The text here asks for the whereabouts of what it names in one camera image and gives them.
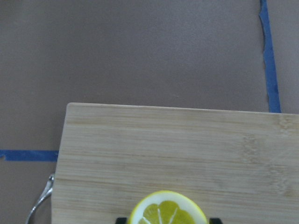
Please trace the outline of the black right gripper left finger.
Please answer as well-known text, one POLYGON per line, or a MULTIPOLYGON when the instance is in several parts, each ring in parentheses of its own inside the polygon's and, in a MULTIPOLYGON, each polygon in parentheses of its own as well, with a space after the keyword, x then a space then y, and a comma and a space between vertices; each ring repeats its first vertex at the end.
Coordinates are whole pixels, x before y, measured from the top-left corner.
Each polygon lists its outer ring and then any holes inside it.
POLYGON ((118 217, 116 219, 116 224, 126 224, 127 223, 127 218, 126 217, 118 217))

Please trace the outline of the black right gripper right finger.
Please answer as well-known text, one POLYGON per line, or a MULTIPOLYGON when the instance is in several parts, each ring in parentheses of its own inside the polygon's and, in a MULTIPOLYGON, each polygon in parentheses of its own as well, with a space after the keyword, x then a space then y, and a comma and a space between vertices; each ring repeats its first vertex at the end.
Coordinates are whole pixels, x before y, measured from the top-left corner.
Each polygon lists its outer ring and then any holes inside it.
POLYGON ((217 217, 212 217, 209 219, 209 224, 221 224, 221 219, 217 217))

